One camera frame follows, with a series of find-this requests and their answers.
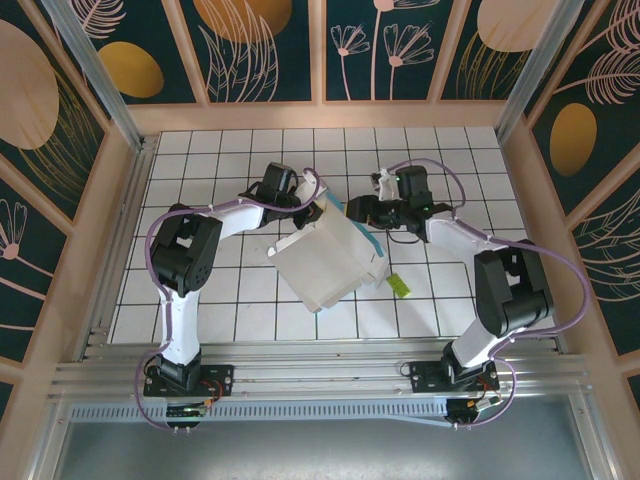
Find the aluminium frame beam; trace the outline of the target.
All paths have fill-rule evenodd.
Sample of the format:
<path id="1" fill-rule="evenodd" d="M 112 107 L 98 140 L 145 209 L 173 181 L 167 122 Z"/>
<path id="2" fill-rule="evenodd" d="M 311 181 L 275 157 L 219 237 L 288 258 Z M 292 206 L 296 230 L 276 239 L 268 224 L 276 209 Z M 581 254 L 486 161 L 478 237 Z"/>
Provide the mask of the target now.
<path id="1" fill-rule="evenodd" d="M 620 469 L 593 393 L 569 395 L 580 441 L 593 480 L 619 480 Z"/>
<path id="2" fill-rule="evenodd" d="M 24 480 L 53 480 L 70 422 L 64 401 L 47 403 L 36 432 Z"/>

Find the long aluminium mounting rail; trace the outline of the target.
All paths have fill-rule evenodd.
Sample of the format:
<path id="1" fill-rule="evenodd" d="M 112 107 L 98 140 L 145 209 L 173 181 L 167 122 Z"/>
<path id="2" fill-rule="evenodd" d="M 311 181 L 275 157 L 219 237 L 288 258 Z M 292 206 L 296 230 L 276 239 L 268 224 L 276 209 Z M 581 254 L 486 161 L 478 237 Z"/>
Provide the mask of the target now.
<path id="1" fill-rule="evenodd" d="M 445 343 L 434 338 L 264 341 L 206 344 L 206 364 L 234 368 L 233 399 L 300 400 L 406 397 L 412 389 L 400 367 L 437 360 Z M 127 401 L 143 344 L 90 345 L 80 361 L 56 366 L 47 392 L 53 400 Z M 505 391 L 520 396 L 586 393 L 594 386 L 583 358 L 562 354 L 552 340 L 524 340 L 501 352 Z"/>

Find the black electronics with yellow plug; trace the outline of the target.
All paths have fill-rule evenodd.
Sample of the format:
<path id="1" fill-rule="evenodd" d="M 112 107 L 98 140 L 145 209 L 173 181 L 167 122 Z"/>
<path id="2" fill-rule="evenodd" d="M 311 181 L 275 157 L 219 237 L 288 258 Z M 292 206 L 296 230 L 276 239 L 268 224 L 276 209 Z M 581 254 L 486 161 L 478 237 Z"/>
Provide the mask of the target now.
<path id="1" fill-rule="evenodd" d="M 445 419 L 451 424 L 466 425 L 475 422 L 480 413 L 499 405 L 502 400 L 497 396 L 476 399 L 448 399 Z"/>

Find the green toy brick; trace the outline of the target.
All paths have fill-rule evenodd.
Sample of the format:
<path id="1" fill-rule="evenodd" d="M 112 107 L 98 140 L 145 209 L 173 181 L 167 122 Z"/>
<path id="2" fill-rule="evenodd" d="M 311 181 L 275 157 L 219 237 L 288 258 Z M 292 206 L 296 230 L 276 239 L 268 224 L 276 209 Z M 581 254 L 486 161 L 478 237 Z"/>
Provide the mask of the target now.
<path id="1" fill-rule="evenodd" d="M 411 289 L 397 273 L 389 275 L 386 282 L 398 298 L 406 298 L 411 294 Z"/>

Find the small black circuit board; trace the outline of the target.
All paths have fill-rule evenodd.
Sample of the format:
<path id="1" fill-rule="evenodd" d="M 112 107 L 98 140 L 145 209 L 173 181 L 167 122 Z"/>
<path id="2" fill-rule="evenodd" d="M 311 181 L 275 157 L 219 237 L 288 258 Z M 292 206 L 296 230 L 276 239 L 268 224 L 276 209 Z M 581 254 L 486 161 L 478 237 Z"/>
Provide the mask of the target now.
<path id="1" fill-rule="evenodd" d="M 170 404 L 166 408 L 165 416 L 172 418 L 200 418 L 208 412 L 208 408 L 203 403 L 194 404 Z"/>

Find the grey metal sheet panel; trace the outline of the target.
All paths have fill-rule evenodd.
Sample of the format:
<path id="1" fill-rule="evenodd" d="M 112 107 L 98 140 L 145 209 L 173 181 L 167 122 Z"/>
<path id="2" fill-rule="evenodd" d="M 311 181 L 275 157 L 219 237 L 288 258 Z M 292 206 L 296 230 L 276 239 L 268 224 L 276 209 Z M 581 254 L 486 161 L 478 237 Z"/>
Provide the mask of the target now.
<path id="1" fill-rule="evenodd" d="M 390 420 L 229 422 L 172 435 L 74 424 L 54 480 L 592 480 L 570 426 L 452 431 Z"/>

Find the aluminium corner post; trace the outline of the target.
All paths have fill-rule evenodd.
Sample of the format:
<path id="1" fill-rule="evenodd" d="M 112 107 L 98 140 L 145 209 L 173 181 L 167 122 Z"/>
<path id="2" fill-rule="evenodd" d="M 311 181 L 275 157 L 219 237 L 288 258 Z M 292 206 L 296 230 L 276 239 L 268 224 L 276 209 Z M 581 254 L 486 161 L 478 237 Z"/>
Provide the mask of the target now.
<path id="1" fill-rule="evenodd" d="M 143 148 L 144 137 L 135 125 L 122 96 L 111 81 L 94 45 L 84 33 L 72 6 L 67 0 L 41 1 L 74 57 L 83 67 L 88 80 L 95 88 L 126 142 L 133 150 L 140 152 Z"/>
<path id="2" fill-rule="evenodd" d="M 506 145 L 571 29 L 575 24 L 580 24 L 579 17 L 584 5 L 591 1 L 559 0 L 552 11 L 494 126 L 500 148 Z"/>

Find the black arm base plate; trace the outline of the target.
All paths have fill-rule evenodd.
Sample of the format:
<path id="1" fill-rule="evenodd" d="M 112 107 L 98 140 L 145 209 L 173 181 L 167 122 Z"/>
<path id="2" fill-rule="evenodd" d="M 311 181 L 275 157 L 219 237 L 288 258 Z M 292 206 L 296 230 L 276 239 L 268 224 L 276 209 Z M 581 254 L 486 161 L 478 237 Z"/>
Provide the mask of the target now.
<path id="1" fill-rule="evenodd" d="M 414 393 L 483 392 L 500 389 L 496 365 L 486 362 L 456 373 L 451 365 L 438 361 L 409 363 L 409 379 Z"/>
<path id="2" fill-rule="evenodd" d="M 234 367 L 232 365 L 203 365 L 195 387 L 186 391 L 172 386 L 158 373 L 156 366 L 150 366 L 143 385 L 144 397 L 228 397 L 232 393 Z"/>

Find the aluminium side rail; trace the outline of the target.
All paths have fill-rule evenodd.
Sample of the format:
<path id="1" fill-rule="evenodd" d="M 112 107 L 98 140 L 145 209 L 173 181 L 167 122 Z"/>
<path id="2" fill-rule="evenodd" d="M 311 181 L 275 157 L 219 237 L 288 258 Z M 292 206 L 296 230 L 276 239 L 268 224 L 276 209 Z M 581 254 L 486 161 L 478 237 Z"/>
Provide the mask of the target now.
<path id="1" fill-rule="evenodd" d="M 158 135 L 145 136 L 142 146 L 129 155 L 130 166 L 125 175 L 122 193 L 116 203 L 115 216 L 110 224 L 106 245 L 99 250 L 99 267 L 71 356 L 74 363 L 82 361 L 85 349 L 94 335 L 98 336 L 99 345 L 108 341 L 158 141 Z"/>

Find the blue and white paper box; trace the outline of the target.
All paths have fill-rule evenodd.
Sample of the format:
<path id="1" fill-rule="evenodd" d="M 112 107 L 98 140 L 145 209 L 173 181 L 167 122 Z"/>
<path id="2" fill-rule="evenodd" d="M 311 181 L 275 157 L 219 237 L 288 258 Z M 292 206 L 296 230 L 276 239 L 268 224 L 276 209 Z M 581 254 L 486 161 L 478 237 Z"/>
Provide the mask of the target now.
<path id="1" fill-rule="evenodd" d="M 377 286 L 389 266 L 385 247 L 362 225 L 318 198 L 323 215 L 269 248 L 268 258 L 312 313 L 363 285 Z"/>

